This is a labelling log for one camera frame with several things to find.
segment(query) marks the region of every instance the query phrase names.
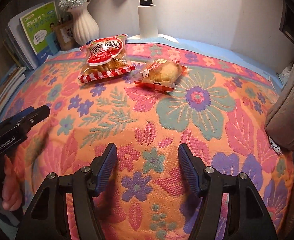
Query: vase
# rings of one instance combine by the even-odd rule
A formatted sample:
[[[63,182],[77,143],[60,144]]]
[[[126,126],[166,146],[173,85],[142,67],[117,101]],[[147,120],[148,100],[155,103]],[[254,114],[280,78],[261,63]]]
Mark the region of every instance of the vase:
[[[99,27],[87,10],[88,4],[89,2],[86,2],[68,9],[74,18],[74,39],[81,46],[99,37]]]

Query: large green flower pattern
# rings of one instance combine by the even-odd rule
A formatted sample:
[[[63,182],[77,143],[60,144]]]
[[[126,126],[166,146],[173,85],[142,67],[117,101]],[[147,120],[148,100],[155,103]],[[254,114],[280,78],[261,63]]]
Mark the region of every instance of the large green flower pattern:
[[[223,134],[222,111],[234,110],[235,100],[222,87],[215,87],[216,78],[208,70],[197,68],[183,76],[177,89],[157,105],[160,124],[171,130],[184,131],[190,120],[204,138],[220,139]]]

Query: metal screw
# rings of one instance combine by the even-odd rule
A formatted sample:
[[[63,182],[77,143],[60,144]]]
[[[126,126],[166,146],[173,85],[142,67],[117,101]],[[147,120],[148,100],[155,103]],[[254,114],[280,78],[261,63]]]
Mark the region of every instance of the metal screw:
[[[56,177],[56,174],[54,172],[51,172],[47,175],[48,179],[53,179],[54,177]]]
[[[239,174],[239,177],[241,179],[247,179],[248,178],[247,174],[246,173],[243,173],[243,172]]]
[[[213,173],[215,170],[214,170],[213,167],[206,167],[205,171],[206,171],[207,173]]]
[[[86,173],[86,172],[90,171],[90,168],[88,166],[84,166],[80,170],[81,170],[81,172]]]

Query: red and white snack package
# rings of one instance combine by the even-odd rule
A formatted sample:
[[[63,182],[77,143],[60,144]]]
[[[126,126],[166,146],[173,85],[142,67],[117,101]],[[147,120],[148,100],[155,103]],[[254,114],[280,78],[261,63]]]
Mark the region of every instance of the red and white snack package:
[[[88,83],[135,70],[127,57],[126,39],[123,34],[90,41],[82,46],[80,50],[87,54],[88,60],[78,76],[80,82]]]
[[[140,72],[128,78],[135,84],[149,87],[162,92],[174,91],[176,80],[186,70],[179,61],[153,58],[148,61]]]

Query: floral tablecloth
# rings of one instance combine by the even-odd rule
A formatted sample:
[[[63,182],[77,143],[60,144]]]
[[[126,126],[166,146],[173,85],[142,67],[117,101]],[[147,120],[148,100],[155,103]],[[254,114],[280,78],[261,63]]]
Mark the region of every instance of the floral tablecloth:
[[[188,71],[170,95],[131,84],[128,75],[81,84],[81,52],[48,60],[12,102],[7,117],[29,106],[50,106],[17,150],[15,171],[26,205],[50,172],[71,174],[100,156],[109,142],[118,162],[107,190],[95,204],[107,240],[187,239],[200,199],[189,192],[177,149],[218,171],[249,175],[276,229],[284,218],[293,180],[292,153],[269,149],[263,125],[278,98],[262,76],[233,63],[164,44],[127,44],[139,69],[153,56],[180,60]],[[73,239],[78,233],[72,197],[67,196]],[[228,196],[224,194],[217,239],[223,237]]]

